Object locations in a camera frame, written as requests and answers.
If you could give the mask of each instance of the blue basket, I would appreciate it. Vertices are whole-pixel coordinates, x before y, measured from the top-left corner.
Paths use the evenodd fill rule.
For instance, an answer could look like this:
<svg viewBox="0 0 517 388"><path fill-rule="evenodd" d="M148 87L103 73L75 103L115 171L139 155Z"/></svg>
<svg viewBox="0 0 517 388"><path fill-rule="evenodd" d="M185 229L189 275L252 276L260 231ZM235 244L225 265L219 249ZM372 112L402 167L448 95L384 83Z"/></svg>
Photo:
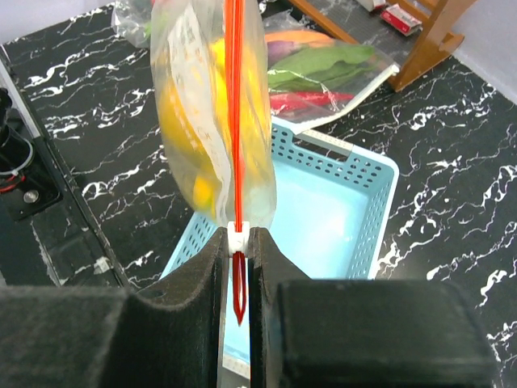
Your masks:
<svg viewBox="0 0 517 388"><path fill-rule="evenodd" d="M279 249L312 278L373 278L398 178L395 162L313 130L295 138L276 125L272 140L278 202L270 232ZM162 277L199 252L215 229L195 213ZM238 373L249 377L249 321L238 326L231 289L230 280L223 365L240 366Z"/></svg>

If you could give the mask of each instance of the wooden stand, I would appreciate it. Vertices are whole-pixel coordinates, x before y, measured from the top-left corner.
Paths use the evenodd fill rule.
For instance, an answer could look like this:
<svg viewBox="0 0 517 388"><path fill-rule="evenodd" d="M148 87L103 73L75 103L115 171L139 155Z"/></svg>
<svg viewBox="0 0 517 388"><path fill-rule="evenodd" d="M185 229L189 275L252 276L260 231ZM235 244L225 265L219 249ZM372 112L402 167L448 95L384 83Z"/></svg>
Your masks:
<svg viewBox="0 0 517 388"><path fill-rule="evenodd" d="M307 0L289 0L301 12L310 16L315 23L333 37L347 43L358 43L337 24L333 23ZM452 33L452 26L476 0L416 0L429 10L422 11L411 0L388 0L398 4L404 11L422 21L422 31L398 75L389 83L395 91L410 85L426 72L454 53L463 42L464 36Z"/></svg>

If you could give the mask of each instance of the metal screw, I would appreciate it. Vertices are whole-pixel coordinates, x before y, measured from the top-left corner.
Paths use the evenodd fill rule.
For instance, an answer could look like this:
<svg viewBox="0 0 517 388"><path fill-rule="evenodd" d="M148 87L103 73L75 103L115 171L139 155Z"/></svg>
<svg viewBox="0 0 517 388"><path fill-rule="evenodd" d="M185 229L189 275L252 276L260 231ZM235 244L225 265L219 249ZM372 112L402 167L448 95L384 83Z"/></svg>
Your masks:
<svg viewBox="0 0 517 388"><path fill-rule="evenodd" d="M23 202L26 204L34 204L37 200L39 200L40 194L37 190L29 190L25 194L23 194Z"/></svg>

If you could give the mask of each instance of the basket handle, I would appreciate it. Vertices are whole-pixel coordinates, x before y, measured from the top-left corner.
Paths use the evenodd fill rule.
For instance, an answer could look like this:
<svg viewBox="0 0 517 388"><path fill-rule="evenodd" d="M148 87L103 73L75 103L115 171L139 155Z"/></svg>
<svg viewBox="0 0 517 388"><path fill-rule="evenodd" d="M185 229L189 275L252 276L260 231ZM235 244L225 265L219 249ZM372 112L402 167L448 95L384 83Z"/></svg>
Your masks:
<svg viewBox="0 0 517 388"><path fill-rule="evenodd" d="M307 141L308 143L320 146L327 150L334 151L336 154L340 154L347 158L354 149L354 145L348 141L336 139L335 137L325 135L324 133L314 131L313 129L308 129L307 131L299 133L296 136L293 135L293 137ZM302 145L296 145L296 147L304 149Z"/></svg>

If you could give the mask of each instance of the ziplock bag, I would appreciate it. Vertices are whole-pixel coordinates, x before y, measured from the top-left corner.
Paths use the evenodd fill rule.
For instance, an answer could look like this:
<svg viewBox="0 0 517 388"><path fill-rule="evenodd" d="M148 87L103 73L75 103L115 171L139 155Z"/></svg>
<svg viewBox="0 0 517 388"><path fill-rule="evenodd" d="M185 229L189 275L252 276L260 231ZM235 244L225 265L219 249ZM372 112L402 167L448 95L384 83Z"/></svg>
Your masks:
<svg viewBox="0 0 517 388"><path fill-rule="evenodd" d="M151 69L162 141L190 206L219 226L235 220L226 93L224 0L157 0ZM267 50L258 4L246 0L240 98L242 216L269 227L276 207Z"/></svg>
<svg viewBox="0 0 517 388"><path fill-rule="evenodd" d="M151 10L154 0L117 0L111 13L111 26L137 48L149 47Z"/></svg>
<svg viewBox="0 0 517 388"><path fill-rule="evenodd" d="M271 114L294 133L346 115L398 71L375 47L332 39L289 11L264 19L264 26Z"/></svg>

